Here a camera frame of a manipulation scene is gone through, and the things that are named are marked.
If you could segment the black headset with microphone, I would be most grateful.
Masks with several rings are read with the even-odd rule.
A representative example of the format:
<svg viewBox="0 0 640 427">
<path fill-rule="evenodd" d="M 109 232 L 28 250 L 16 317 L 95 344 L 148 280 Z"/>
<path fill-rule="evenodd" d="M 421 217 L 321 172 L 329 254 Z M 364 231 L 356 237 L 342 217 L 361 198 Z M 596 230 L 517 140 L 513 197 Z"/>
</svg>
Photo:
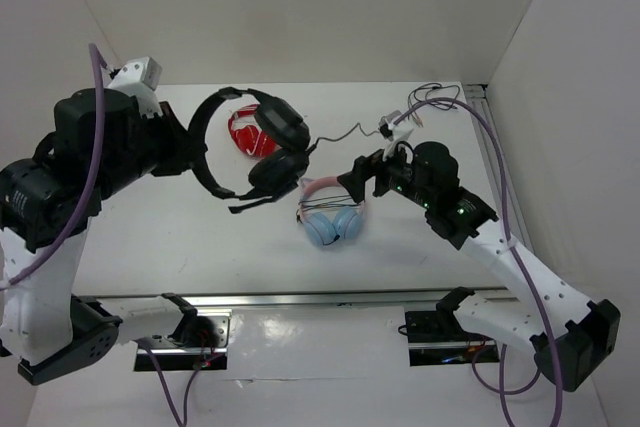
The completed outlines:
<svg viewBox="0 0 640 427">
<path fill-rule="evenodd" d="M 218 108 L 243 96 L 253 97 L 256 103 L 236 111 L 228 130 L 236 146 L 245 148 L 258 163 L 248 174 L 251 189 L 240 195 L 222 187 L 213 176 L 206 159 L 206 133 Z M 302 116 L 285 100 L 251 88 L 224 87 L 207 97 L 191 118 L 188 134 L 197 147 L 190 161 L 192 172 L 212 196 L 240 202 L 229 208 L 233 214 L 274 203 L 295 190 L 314 151 Z"/>
</svg>

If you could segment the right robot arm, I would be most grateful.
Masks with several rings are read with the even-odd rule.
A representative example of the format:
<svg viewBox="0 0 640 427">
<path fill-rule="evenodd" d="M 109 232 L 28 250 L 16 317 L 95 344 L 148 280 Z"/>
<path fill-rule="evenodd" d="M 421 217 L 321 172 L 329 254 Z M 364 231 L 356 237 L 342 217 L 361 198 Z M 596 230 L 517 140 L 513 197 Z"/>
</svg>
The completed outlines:
<svg viewBox="0 0 640 427">
<path fill-rule="evenodd" d="M 423 142 L 411 152 L 398 147 L 361 156 L 338 182 L 361 201 L 373 179 L 374 196 L 393 191 L 423 208 L 438 236 L 484 265 L 516 299 L 498 305 L 472 289 L 456 288 L 437 306 L 441 335 L 490 337 L 532 355 L 550 382 L 576 391 L 613 352 L 620 310 L 576 290 L 516 237 L 506 236 L 496 212 L 461 186 L 458 169 L 445 145 Z"/>
</svg>

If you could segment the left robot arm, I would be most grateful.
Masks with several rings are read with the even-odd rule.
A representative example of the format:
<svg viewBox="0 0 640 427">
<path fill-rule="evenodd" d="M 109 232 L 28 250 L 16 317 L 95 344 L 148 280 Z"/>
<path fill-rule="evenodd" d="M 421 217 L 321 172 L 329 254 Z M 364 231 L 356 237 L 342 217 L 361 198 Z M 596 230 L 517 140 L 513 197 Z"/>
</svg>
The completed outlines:
<svg viewBox="0 0 640 427">
<path fill-rule="evenodd" d="M 187 132 L 166 102 L 84 89 L 59 101 L 54 130 L 1 172 L 5 303 L 1 352 L 39 386 L 101 360 L 115 345 L 216 347 L 217 328 L 174 293 L 106 301 L 72 292 L 91 221 L 145 175 L 185 170 Z"/>
</svg>

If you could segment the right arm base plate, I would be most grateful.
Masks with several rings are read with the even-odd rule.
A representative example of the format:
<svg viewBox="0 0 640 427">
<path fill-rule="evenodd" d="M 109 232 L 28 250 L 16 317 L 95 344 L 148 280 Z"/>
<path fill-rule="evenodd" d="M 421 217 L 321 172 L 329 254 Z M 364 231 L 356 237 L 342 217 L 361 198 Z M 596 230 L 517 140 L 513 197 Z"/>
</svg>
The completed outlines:
<svg viewBox="0 0 640 427">
<path fill-rule="evenodd" d="M 493 340 L 463 331 L 436 310 L 406 311 L 404 318 L 397 331 L 408 342 L 412 367 L 499 362 Z"/>
</svg>

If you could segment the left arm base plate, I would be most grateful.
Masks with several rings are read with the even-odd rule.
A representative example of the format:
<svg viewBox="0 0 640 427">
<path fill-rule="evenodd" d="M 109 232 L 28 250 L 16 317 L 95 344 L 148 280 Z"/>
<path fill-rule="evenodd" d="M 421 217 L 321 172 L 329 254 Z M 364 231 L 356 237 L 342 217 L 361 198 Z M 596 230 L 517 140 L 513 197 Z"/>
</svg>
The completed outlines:
<svg viewBox="0 0 640 427">
<path fill-rule="evenodd" d="M 232 312 L 201 309 L 180 333 L 153 335 L 143 340 L 164 372 L 223 371 L 228 364 Z"/>
</svg>

